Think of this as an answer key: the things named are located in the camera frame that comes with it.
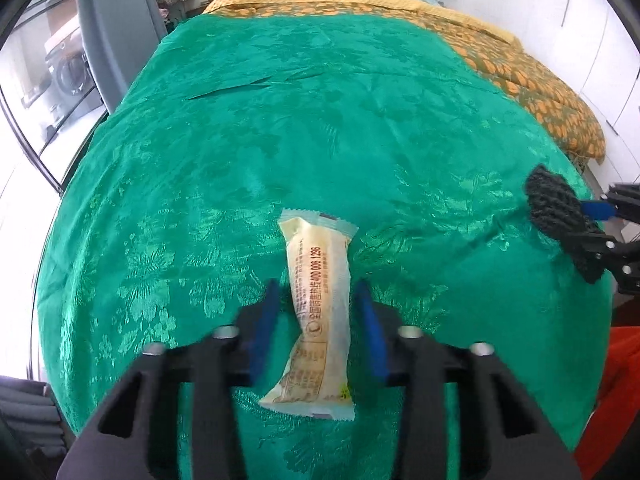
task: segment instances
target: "plastic wrapper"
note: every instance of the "plastic wrapper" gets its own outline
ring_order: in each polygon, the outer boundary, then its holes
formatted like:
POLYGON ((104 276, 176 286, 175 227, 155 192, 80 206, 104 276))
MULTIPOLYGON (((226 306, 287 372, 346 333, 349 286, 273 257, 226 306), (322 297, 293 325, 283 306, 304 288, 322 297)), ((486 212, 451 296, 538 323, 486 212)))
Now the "plastic wrapper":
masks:
POLYGON ((347 248, 358 228, 313 211, 285 209, 291 295, 302 334, 281 380, 260 401, 291 415, 353 420, 347 386, 351 334, 347 248))

